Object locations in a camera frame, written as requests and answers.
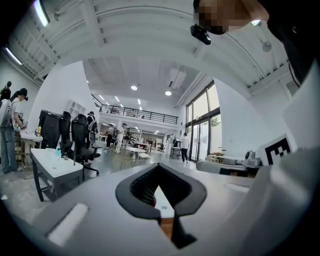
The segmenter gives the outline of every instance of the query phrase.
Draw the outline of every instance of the black pants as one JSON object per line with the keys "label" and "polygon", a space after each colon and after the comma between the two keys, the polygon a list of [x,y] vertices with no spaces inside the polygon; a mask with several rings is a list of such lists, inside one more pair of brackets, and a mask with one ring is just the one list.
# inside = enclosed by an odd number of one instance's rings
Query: black pants
{"label": "black pants", "polygon": [[89,134],[90,134],[90,131],[87,131],[86,134],[85,134],[85,147],[88,149],[90,148],[90,138],[89,138]]}
{"label": "black pants", "polygon": [[108,135],[107,138],[106,138],[106,147],[107,148],[110,148],[110,143],[112,141],[112,135]]}
{"label": "black pants", "polygon": [[181,148],[182,162],[185,162],[185,160],[188,161],[187,151],[188,151],[187,148]]}

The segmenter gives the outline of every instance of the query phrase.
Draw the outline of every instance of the balcony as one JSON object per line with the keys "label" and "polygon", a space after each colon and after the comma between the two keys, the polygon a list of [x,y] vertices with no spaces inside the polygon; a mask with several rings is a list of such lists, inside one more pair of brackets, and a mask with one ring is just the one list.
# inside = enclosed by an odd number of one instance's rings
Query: balcony
{"label": "balcony", "polygon": [[101,104],[101,102],[94,96],[93,96],[93,100],[97,110],[99,110],[99,112],[102,112],[102,113],[109,113],[109,114],[115,114],[120,116],[157,121],[157,122],[162,122],[162,123],[167,123],[172,125],[176,125],[178,121],[178,117],[173,115],[149,112],[149,111],[139,110],[131,107],[104,105],[104,104]]}

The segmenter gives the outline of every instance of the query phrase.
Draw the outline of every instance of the blue jeans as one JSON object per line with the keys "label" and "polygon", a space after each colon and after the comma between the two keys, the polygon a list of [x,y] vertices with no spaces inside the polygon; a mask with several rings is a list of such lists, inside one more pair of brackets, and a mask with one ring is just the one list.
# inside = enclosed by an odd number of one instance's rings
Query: blue jeans
{"label": "blue jeans", "polygon": [[1,170],[7,174],[18,169],[15,154],[15,134],[11,126],[0,127]]}

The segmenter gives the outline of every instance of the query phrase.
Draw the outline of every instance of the fluorescent light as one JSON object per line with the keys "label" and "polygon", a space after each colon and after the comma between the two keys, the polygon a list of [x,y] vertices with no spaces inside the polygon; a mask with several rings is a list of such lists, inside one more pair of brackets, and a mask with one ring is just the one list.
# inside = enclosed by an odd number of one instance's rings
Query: fluorescent light
{"label": "fluorescent light", "polygon": [[22,63],[20,62],[20,60],[18,60],[17,57],[14,56],[14,54],[13,54],[7,47],[5,47],[4,49],[6,50],[6,52],[7,52],[19,65],[22,65]]}
{"label": "fluorescent light", "polygon": [[34,3],[33,3],[33,6],[35,8],[35,11],[36,13],[38,14],[38,17],[42,23],[42,25],[45,27],[46,25],[48,25],[49,23],[49,19],[47,19],[46,15],[45,15],[45,12],[44,10],[42,9],[42,6],[41,6],[41,3],[40,3],[40,0],[36,0]]}
{"label": "fluorescent light", "polygon": [[260,22],[260,19],[257,19],[257,20],[251,21],[250,23],[251,23],[252,25],[254,25],[254,26],[257,26],[257,25],[259,24],[259,22]]}

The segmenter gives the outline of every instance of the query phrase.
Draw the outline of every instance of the concrete floor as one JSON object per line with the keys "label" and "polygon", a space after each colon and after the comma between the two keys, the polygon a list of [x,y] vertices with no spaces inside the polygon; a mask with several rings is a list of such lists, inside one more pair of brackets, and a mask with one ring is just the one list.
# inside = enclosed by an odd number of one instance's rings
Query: concrete floor
{"label": "concrete floor", "polygon": [[[98,151],[101,156],[96,158],[91,167],[98,169],[100,174],[99,176],[107,175],[114,172],[119,172],[121,170],[125,170],[131,168],[131,164],[121,163],[116,156],[116,154],[100,149]],[[196,164],[193,162],[189,162],[189,164],[182,165],[180,160],[172,159],[168,154],[154,152],[148,153],[151,155],[150,163],[165,163],[168,166],[175,168],[185,166],[186,168],[196,170]],[[96,177],[96,173],[94,171],[88,170],[86,171],[86,181]],[[40,202],[35,181],[33,178],[33,171],[31,167],[28,167],[25,171],[25,177],[22,172],[10,172],[8,174],[4,174],[0,171],[0,195],[2,202],[6,205],[7,209],[12,213],[27,221],[28,223],[32,223],[36,216],[48,205],[52,204],[52,202],[43,195],[44,201]],[[75,187],[77,182],[71,182],[69,184],[70,187]]]}

